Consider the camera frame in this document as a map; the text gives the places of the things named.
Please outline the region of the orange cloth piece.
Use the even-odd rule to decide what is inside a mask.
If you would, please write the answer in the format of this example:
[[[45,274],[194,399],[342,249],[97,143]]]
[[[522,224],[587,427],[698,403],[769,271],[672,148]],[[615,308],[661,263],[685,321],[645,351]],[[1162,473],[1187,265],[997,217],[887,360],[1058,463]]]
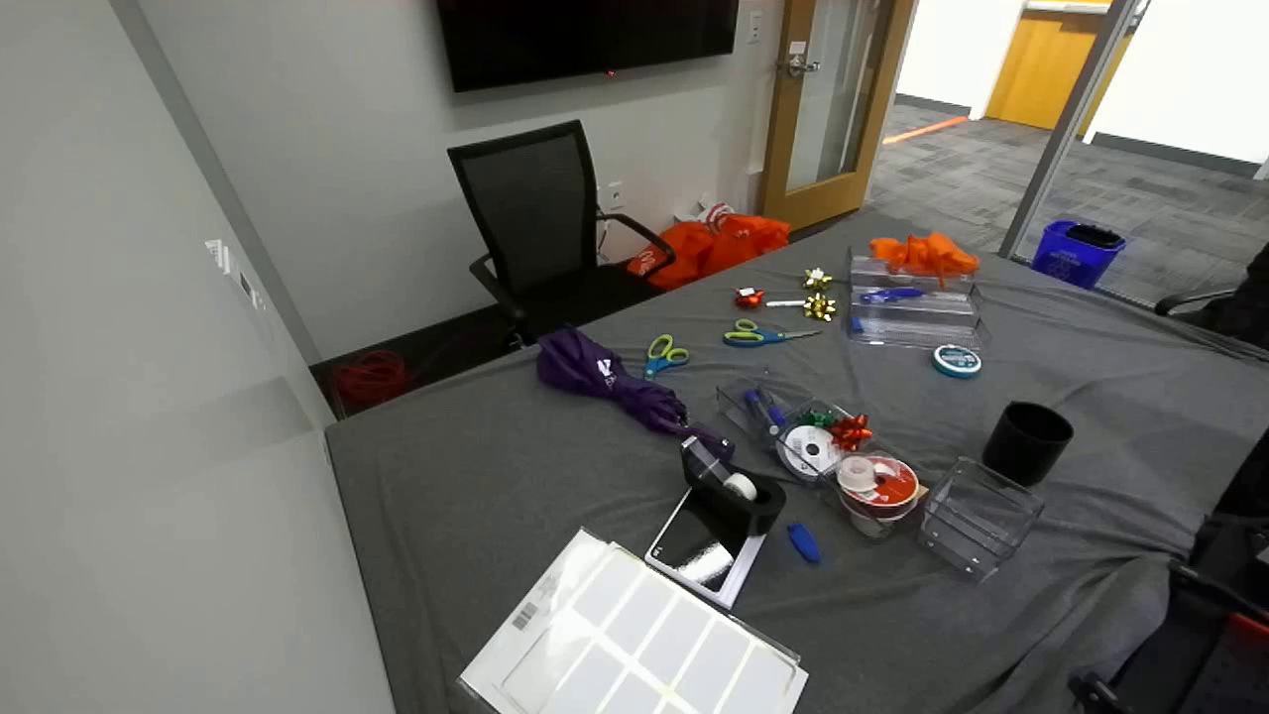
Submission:
[[[978,257],[968,253],[957,239],[932,230],[913,239],[874,239],[874,257],[887,265],[894,274],[915,274],[915,276],[974,276]]]

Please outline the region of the black box with tablet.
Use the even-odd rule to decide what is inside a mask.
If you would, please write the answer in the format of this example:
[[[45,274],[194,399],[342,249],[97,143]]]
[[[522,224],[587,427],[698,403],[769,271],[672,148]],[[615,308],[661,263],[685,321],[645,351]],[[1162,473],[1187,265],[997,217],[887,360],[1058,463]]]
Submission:
[[[685,491],[644,559],[728,610],[784,508],[784,491],[722,459],[702,435],[679,446]]]

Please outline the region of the clear acrylic stairs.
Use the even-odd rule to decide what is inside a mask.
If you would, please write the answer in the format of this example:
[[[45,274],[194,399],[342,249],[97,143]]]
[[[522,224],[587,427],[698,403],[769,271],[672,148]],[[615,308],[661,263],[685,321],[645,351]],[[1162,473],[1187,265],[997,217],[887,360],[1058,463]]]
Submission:
[[[895,306],[855,306],[851,294],[870,284],[921,284],[929,294]],[[866,345],[932,351],[944,340],[974,340],[978,328],[978,302],[970,280],[894,274],[874,253],[849,257],[846,299],[846,335],[862,339]]]

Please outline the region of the empty clear plastic box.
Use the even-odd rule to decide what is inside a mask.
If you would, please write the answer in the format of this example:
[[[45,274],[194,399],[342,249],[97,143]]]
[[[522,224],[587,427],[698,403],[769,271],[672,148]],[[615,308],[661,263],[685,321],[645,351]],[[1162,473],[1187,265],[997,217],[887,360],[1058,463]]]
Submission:
[[[1043,499],[978,459],[932,467],[921,542],[962,581],[997,577],[1038,528]]]

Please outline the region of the blue green scissors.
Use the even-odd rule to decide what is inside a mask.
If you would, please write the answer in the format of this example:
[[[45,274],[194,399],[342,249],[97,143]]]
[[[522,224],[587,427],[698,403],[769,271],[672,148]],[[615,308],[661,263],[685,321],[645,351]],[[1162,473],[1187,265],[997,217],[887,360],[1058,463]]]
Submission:
[[[644,358],[644,374],[645,378],[658,378],[658,374],[672,374],[679,366],[685,366],[690,353],[672,339],[672,335],[658,335],[649,345],[645,345],[645,358]]]

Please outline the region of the green yellow scissors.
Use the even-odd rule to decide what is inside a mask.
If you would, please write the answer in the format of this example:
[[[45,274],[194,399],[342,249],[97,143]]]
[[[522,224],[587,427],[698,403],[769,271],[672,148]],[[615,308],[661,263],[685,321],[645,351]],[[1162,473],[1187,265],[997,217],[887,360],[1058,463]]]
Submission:
[[[784,345],[784,340],[801,340],[801,339],[818,339],[821,328],[767,328],[750,316],[736,316],[724,335],[722,345],[728,351],[767,351],[767,345]]]

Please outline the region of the orange plastic bag on floor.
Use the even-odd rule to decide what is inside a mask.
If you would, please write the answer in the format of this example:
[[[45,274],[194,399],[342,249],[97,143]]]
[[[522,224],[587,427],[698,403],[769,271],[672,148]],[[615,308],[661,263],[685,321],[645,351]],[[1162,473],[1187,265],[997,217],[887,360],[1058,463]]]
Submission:
[[[722,274],[750,257],[772,253],[791,243],[793,226],[767,213],[722,213],[713,224],[673,224],[661,243],[673,249],[672,263],[653,247],[625,263],[632,276],[653,290],[679,290],[698,276]]]

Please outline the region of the red gift bow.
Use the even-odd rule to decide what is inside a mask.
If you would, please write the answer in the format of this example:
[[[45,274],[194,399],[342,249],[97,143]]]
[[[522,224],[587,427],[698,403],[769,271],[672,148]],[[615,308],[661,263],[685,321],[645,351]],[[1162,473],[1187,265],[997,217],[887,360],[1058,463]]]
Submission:
[[[757,308],[767,308],[767,294],[754,284],[742,284],[742,290],[735,290],[735,306],[757,315]]]

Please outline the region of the black mesh office chair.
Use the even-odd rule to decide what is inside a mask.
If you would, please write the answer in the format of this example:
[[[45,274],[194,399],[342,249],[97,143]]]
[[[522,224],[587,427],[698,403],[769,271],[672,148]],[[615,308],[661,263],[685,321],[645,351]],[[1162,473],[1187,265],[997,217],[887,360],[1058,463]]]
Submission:
[[[673,249],[639,217],[604,209],[578,118],[449,151],[459,194],[486,247],[472,276],[496,299],[509,340],[531,345],[653,299]],[[649,247],[644,276],[598,263],[598,226],[619,224]]]

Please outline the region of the silver gold gift bow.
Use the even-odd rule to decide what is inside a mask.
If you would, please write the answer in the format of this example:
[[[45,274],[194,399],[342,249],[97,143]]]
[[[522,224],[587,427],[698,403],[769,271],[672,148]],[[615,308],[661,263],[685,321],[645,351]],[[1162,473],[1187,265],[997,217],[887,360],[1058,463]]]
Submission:
[[[801,284],[805,290],[830,290],[838,276],[821,265],[805,271]]]

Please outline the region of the small blue object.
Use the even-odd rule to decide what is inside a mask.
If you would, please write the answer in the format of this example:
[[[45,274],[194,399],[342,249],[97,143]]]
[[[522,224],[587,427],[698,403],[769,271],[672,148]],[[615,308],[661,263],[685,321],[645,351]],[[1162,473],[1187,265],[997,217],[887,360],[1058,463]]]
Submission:
[[[784,537],[801,563],[818,567],[826,559],[818,537],[801,518],[784,524]]]

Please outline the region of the white label sheet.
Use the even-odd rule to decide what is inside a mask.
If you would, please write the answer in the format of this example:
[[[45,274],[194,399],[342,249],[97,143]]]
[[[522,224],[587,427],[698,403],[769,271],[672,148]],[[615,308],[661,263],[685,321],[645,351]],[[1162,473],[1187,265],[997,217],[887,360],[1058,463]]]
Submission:
[[[793,714],[798,656],[576,530],[459,682],[496,714]]]

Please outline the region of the grey table cloth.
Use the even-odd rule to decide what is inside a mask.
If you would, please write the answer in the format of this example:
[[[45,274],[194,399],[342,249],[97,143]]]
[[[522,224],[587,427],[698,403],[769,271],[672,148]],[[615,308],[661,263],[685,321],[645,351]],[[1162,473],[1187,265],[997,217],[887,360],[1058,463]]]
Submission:
[[[805,714],[1073,714],[1067,680],[1124,667],[1162,624],[1169,563],[1269,423],[1269,360],[998,257],[978,265],[984,368],[968,382],[839,327],[772,351],[722,340],[742,280],[839,265],[887,226],[851,217],[587,339],[619,353],[685,340],[661,384],[818,537],[818,567],[769,541],[736,600],[809,664]],[[1034,485],[1038,528],[997,577],[950,573],[913,528],[870,541],[849,524],[833,422],[862,414],[882,448],[940,480],[1017,399],[1064,414],[1073,435]],[[578,530],[644,548],[685,489],[672,435],[542,384],[529,351],[342,422],[331,456],[397,714],[475,714],[459,672],[549,559]]]

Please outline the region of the blue white tape roll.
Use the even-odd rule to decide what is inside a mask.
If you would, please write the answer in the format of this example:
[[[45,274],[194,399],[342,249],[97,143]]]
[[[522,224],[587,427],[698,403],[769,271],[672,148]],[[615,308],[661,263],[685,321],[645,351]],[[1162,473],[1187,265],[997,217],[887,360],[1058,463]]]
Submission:
[[[937,345],[932,366],[947,378],[978,378],[984,374],[984,358],[968,345]]]

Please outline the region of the wooden door with glass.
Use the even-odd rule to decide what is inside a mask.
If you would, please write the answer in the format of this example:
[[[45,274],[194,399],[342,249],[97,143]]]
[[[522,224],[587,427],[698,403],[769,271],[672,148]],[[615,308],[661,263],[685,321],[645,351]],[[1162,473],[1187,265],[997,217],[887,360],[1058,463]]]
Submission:
[[[874,179],[915,0],[784,0],[757,209],[851,213]]]

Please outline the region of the black mug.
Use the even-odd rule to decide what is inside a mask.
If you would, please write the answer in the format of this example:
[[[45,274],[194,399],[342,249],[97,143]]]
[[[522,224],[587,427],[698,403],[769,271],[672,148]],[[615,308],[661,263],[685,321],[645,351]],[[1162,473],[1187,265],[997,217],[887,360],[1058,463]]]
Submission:
[[[1010,485],[1030,489],[1056,467],[1069,435],[1073,423],[1064,414],[1034,399],[1010,399],[984,446],[984,463]]]

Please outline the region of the blue recycling bin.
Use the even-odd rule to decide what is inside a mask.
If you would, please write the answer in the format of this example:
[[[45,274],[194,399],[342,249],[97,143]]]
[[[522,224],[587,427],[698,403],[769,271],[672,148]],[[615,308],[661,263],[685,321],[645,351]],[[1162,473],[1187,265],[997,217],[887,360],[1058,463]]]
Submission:
[[[1043,230],[1030,265],[1069,284],[1096,284],[1124,249],[1124,233],[1058,217]]]

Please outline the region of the wall mounted black television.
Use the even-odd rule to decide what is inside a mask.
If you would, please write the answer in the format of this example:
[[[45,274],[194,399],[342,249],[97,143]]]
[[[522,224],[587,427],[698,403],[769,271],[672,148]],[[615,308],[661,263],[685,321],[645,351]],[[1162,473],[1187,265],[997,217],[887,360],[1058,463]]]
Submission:
[[[435,0],[455,90],[728,56],[736,0]]]

